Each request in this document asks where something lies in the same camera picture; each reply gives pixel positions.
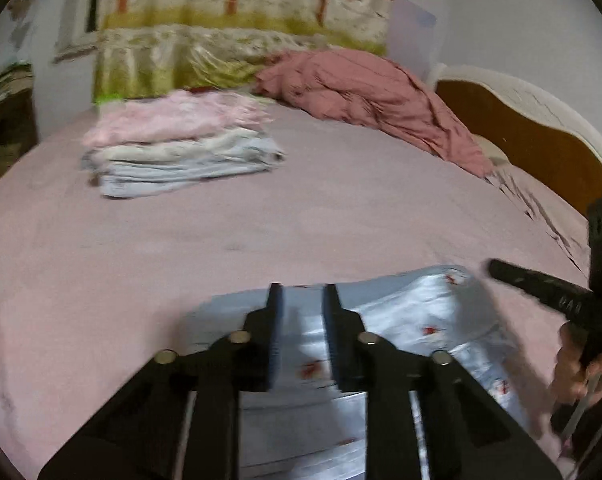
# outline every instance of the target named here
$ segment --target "headboard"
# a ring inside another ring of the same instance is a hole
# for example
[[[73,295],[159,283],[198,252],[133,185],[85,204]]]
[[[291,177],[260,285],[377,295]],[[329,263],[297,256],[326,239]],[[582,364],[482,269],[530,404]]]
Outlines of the headboard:
[[[602,136],[545,90],[474,66],[437,65],[428,84],[468,129],[586,214],[602,195]]]

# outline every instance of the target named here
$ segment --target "window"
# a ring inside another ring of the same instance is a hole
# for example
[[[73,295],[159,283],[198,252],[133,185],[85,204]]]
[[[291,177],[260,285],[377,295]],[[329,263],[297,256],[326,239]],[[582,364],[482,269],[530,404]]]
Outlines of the window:
[[[92,52],[97,41],[97,0],[66,0],[55,62]]]

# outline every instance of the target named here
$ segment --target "folded light blue garment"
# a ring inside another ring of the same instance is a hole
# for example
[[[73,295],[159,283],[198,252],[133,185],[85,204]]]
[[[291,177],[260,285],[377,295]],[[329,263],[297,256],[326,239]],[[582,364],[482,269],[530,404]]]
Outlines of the folded light blue garment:
[[[278,374],[267,394],[241,394],[241,478],[364,478],[364,394],[342,394],[331,380],[321,316],[322,285],[287,286]],[[463,267],[436,266],[337,285],[345,308],[366,330],[422,355],[446,349],[524,428],[526,415],[503,363],[516,346],[488,292]],[[181,351],[202,351],[241,328],[267,290],[228,294],[200,306],[181,326]],[[418,400],[413,410],[418,433]],[[421,442],[422,475],[429,478]]]
[[[208,178],[271,170],[282,159],[283,152],[270,137],[241,137],[223,150],[178,162],[110,162],[102,169],[100,189],[116,198],[149,196]]]

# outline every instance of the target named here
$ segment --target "yellow curtain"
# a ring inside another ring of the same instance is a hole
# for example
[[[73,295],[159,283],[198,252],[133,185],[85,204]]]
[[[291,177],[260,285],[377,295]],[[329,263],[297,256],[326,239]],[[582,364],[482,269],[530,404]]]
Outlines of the yellow curtain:
[[[385,52],[392,0],[99,0],[95,98],[232,88],[281,50]]]

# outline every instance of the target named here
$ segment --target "pillow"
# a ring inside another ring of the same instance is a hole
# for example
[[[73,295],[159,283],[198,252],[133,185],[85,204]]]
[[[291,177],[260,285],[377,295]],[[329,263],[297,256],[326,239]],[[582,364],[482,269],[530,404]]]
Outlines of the pillow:
[[[480,135],[472,134],[472,136],[474,137],[474,141],[481,148],[485,158],[489,158],[494,166],[505,164],[510,161],[508,159],[508,155],[506,155],[503,150],[493,142],[490,142],[488,139],[481,137]]]
[[[486,177],[519,210],[537,222],[583,272],[590,272],[588,221],[545,184],[510,164],[501,164]]]

